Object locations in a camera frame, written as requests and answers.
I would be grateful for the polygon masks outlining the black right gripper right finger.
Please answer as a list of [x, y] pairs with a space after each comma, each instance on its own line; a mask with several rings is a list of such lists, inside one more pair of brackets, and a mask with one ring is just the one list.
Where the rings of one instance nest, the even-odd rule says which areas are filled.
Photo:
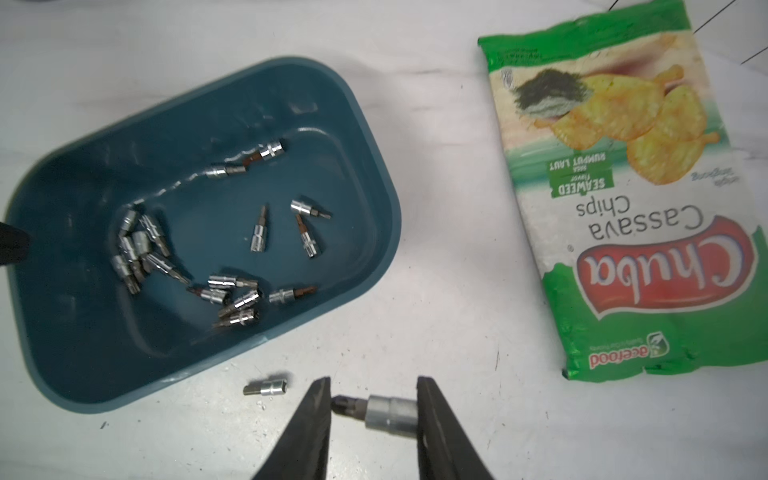
[[420, 479], [492, 479], [437, 382], [417, 379], [417, 452]]

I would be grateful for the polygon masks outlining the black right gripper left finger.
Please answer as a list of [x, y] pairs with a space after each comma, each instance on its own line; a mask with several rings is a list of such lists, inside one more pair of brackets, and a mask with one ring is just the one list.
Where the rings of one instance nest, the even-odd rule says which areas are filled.
[[252, 479], [325, 479], [330, 428], [331, 380], [321, 377], [309, 386], [274, 449]]

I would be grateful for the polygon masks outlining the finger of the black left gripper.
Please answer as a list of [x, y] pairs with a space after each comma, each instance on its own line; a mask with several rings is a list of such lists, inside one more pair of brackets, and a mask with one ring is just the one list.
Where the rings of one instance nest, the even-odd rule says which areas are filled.
[[25, 231], [0, 223], [0, 265], [13, 265], [29, 255], [30, 236]]

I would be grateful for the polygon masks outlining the silver bit cluster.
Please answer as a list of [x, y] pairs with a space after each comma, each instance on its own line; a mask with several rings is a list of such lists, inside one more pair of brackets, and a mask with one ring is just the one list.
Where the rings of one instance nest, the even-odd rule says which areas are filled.
[[191, 280], [183, 275], [181, 271], [166, 258], [158, 256], [155, 253], [147, 253], [144, 255], [144, 258], [155, 270], [181, 282], [185, 286], [191, 285]]
[[371, 395], [367, 399], [338, 395], [331, 399], [331, 410], [363, 421], [370, 430], [415, 438], [418, 430], [418, 404], [415, 400]]

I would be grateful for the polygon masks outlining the silver bit bottom long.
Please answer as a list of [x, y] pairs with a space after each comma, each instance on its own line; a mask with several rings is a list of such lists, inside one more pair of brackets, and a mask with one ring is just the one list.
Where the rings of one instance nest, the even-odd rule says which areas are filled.
[[159, 222], [152, 215], [147, 213], [142, 214], [139, 221], [147, 231], [150, 240], [160, 249], [162, 255], [169, 258], [171, 256], [170, 247]]

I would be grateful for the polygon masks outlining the dark teal storage box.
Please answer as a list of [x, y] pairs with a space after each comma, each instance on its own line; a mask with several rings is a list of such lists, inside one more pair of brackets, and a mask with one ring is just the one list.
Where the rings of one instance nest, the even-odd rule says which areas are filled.
[[[243, 165], [279, 140], [285, 153]], [[292, 200], [320, 253], [304, 252]], [[264, 252], [250, 243], [268, 206]], [[131, 295], [110, 259], [129, 208], [152, 215], [171, 262], [193, 283], [243, 275], [262, 292], [315, 286], [284, 307], [266, 301], [253, 326], [215, 328], [215, 305], [153, 272]], [[266, 343], [369, 290], [397, 250], [401, 210], [349, 85], [316, 61], [283, 57], [247, 68], [63, 146], [20, 181], [5, 221], [30, 236], [8, 270], [21, 352], [40, 393], [101, 413]]]

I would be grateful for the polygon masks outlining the silver socket bit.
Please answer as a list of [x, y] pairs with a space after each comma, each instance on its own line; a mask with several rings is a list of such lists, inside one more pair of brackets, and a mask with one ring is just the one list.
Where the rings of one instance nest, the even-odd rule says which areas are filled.
[[228, 275], [210, 275], [207, 279], [210, 289], [230, 290], [236, 288], [257, 289], [259, 283], [256, 279], [241, 278]]

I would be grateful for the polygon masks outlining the silver bit small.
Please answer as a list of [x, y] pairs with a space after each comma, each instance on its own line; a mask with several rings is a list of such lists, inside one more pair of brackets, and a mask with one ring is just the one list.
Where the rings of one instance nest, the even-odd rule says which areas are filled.
[[204, 171], [207, 178], [219, 179], [233, 175], [245, 174], [247, 167], [244, 165], [213, 165]]
[[110, 262], [129, 293], [131, 295], [137, 295], [140, 292], [140, 287], [127, 260], [121, 254], [117, 254], [111, 257]]

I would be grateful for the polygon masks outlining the silver bit bottom small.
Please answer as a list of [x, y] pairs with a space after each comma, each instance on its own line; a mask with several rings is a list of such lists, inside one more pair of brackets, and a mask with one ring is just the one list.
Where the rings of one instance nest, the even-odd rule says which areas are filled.
[[131, 295], [137, 295], [140, 292], [140, 287], [127, 260], [121, 254], [117, 254], [111, 257], [110, 262], [129, 293]]

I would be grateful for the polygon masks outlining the silver bit pair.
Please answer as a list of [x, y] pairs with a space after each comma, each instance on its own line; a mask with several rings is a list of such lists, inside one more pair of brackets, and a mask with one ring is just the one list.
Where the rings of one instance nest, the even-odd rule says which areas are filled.
[[268, 295], [268, 301], [272, 305], [287, 305], [301, 297], [311, 295], [316, 291], [317, 288], [315, 286], [279, 289]]

